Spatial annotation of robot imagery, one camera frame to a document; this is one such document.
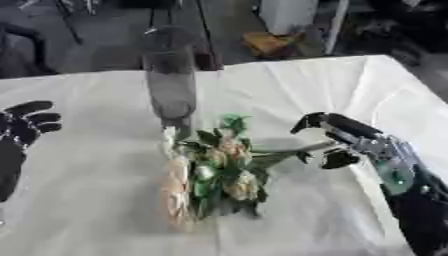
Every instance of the robotic hand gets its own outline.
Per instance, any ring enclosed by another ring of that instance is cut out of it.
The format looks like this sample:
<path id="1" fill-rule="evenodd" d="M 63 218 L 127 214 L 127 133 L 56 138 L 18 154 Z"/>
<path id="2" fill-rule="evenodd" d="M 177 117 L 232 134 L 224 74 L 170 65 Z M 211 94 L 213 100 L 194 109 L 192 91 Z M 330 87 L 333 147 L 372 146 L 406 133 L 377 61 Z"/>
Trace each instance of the robotic hand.
<path id="1" fill-rule="evenodd" d="M 291 133 L 306 128 L 324 129 L 341 146 L 325 152 L 323 169 L 356 164 L 363 155 L 369 159 L 416 255 L 448 255 L 448 188 L 425 167 L 409 143 L 339 114 L 306 115 Z M 311 155 L 300 151 L 297 156 L 306 163 Z"/>
<path id="2" fill-rule="evenodd" d="M 52 107 L 50 101 L 32 101 L 0 112 L 0 203 L 14 192 L 25 150 L 42 134 L 61 129 L 59 114 L 40 112 Z"/>

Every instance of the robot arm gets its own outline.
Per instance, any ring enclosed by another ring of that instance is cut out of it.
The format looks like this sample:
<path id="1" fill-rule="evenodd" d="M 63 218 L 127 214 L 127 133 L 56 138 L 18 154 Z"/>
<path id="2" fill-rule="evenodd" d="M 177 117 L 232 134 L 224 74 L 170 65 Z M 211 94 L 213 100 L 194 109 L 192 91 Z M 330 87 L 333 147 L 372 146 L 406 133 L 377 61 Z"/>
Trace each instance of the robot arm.
<path id="1" fill-rule="evenodd" d="M 339 114 L 313 113 L 291 130 L 324 129 L 339 148 L 325 152 L 323 169 L 367 157 L 382 180 L 382 191 L 400 228 L 418 256 L 440 254 L 448 245 L 448 188 L 422 163 L 411 145 Z M 299 152 L 307 161 L 308 152 Z"/>

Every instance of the floor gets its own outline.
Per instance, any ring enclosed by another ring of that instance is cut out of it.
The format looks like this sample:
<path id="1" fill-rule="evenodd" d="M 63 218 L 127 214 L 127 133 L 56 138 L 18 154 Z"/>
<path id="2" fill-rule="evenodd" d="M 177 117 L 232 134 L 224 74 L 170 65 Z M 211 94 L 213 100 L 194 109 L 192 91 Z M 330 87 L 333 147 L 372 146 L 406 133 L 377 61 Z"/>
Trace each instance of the floor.
<path id="1" fill-rule="evenodd" d="M 0 17 L 25 26 L 32 26 L 47 37 L 48 62 L 61 73 L 77 73 L 104 70 L 137 69 L 139 67 L 136 35 L 149 26 L 146 9 L 118 9 L 103 5 L 98 15 L 91 16 L 78 7 L 72 22 L 84 39 L 82 45 L 74 43 L 64 27 L 51 0 L 18 10 L 16 0 L 2 0 Z M 252 62 L 256 59 L 241 43 L 241 35 L 248 31 L 264 31 L 264 26 L 251 12 L 257 0 L 207 0 L 203 1 L 213 40 L 225 65 Z M 193 31 L 201 31 L 199 13 L 193 0 L 184 0 L 186 7 L 177 11 L 176 24 Z M 164 14 L 158 14 L 156 23 L 166 22 Z M 205 35 L 198 32 L 198 47 L 204 48 Z M 18 41 L 19 48 L 27 48 Z M 423 65 L 411 68 L 428 87 L 448 102 L 448 55 L 426 55 Z"/>

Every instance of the white tablecloth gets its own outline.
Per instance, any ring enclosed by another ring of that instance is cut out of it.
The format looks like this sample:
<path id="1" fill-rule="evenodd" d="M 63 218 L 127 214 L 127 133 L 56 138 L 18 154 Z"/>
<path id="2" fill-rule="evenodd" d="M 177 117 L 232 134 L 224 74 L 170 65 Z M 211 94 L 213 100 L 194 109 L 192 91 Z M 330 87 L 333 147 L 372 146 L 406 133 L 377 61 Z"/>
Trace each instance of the white tablecloth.
<path id="1" fill-rule="evenodd" d="M 240 113 L 259 145 L 289 147 L 321 139 L 288 134 L 304 114 L 339 112 L 410 141 L 448 180 L 448 107 L 387 57 L 242 64 L 198 73 L 197 87 L 198 127 Z M 160 126 L 142 72 L 0 81 L 1 108 L 28 100 L 53 100 L 64 128 L 29 149 L 0 255 L 412 255 L 367 164 L 322 171 L 291 159 L 272 170 L 261 220 L 170 229 Z"/>

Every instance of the clear glass vase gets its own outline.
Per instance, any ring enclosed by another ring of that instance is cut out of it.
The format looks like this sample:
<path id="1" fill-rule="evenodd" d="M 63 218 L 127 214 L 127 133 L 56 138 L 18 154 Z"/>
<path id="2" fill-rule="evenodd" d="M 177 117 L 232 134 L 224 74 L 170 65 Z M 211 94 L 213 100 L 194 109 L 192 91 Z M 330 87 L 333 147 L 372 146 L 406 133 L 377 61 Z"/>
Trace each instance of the clear glass vase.
<path id="1" fill-rule="evenodd" d="M 151 28 L 141 40 L 153 110 L 163 127 L 178 128 L 180 139 L 191 134 L 196 109 L 193 41 L 192 34 L 175 26 Z"/>

